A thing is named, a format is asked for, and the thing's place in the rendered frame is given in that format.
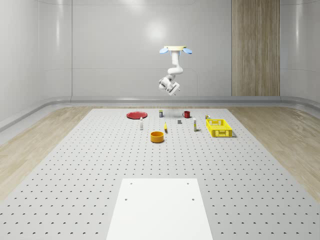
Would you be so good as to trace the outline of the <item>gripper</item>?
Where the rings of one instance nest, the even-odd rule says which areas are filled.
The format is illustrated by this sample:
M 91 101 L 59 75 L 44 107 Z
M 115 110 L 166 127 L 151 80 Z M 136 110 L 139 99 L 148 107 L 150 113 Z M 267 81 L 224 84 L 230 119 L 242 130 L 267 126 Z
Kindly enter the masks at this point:
M 180 87 L 180 85 L 177 82 L 174 82 L 174 83 L 170 82 L 169 85 L 166 88 L 166 92 L 170 96 L 172 96 L 172 95 L 175 94 L 175 91 L 180 90 L 179 87 Z

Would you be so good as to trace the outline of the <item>yellow basket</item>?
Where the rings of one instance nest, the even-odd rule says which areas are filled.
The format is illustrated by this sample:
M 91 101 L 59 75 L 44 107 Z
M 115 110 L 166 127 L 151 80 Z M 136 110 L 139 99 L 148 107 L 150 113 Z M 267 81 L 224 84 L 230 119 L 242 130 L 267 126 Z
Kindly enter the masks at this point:
M 212 137 L 232 137 L 232 128 L 224 119 L 206 119 L 206 127 Z

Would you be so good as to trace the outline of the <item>yellow bowl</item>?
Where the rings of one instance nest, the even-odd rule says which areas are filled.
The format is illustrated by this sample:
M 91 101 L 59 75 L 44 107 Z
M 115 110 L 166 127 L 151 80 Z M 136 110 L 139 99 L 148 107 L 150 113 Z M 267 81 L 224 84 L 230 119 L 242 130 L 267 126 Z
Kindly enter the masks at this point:
M 164 133 L 161 131 L 153 131 L 150 133 L 150 141 L 153 143 L 162 143 L 164 141 Z

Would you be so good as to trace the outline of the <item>white board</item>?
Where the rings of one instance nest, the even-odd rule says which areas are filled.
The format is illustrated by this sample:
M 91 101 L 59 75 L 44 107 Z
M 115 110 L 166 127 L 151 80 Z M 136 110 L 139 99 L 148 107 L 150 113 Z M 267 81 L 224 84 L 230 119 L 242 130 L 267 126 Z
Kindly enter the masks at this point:
M 124 178 L 106 240 L 213 240 L 195 178 Z

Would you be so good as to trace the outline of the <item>red plate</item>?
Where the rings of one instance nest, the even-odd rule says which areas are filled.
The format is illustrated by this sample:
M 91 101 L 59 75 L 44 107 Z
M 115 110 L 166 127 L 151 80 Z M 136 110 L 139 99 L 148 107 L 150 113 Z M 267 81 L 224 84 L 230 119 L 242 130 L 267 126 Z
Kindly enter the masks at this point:
M 126 114 L 127 118 L 133 120 L 139 120 L 140 118 L 144 119 L 148 116 L 146 112 L 143 111 L 133 111 Z

